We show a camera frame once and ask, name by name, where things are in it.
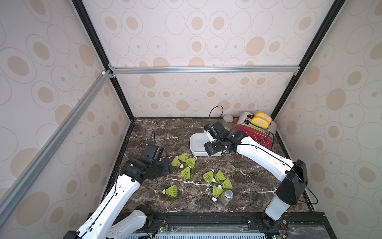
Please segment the green shuttlecock lone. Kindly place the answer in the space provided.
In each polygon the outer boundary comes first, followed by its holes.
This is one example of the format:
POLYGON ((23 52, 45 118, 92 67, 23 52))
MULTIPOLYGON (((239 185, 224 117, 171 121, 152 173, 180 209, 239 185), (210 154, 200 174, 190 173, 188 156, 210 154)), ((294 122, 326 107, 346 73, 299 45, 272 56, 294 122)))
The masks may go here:
POLYGON ((163 189, 162 193, 164 195, 168 195, 168 196, 176 198, 178 195, 178 188, 176 185, 172 185, 171 187, 167 189, 163 189))

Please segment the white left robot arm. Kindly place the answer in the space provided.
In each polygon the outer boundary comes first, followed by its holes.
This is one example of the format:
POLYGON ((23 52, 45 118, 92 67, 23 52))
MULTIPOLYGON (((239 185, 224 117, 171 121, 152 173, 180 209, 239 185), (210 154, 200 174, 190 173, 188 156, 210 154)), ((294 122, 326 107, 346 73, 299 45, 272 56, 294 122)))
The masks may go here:
POLYGON ((145 180, 167 176, 174 169, 171 159, 162 154, 167 151, 154 144, 147 144, 139 159, 130 159, 123 166, 115 185, 108 192, 95 212, 76 231, 68 231, 66 239, 126 239, 142 228, 153 224, 153 210, 139 205, 133 212, 116 222, 121 210, 145 180))

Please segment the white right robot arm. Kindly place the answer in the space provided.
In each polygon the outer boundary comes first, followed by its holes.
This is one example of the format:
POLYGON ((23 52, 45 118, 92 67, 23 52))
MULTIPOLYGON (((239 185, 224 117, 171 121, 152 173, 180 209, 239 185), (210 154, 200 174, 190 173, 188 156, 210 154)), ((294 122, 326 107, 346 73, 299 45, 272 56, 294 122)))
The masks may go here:
POLYGON ((298 203, 307 188, 306 164, 272 152, 239 129, 229 132, 219 121, 205 125, 204 133, 209 138, 209 142, 204 144, 209 156, 218 152, 236 152, 253 160, 281 181, 261 217, 264 227, 273 228, 282 215, 298 203))

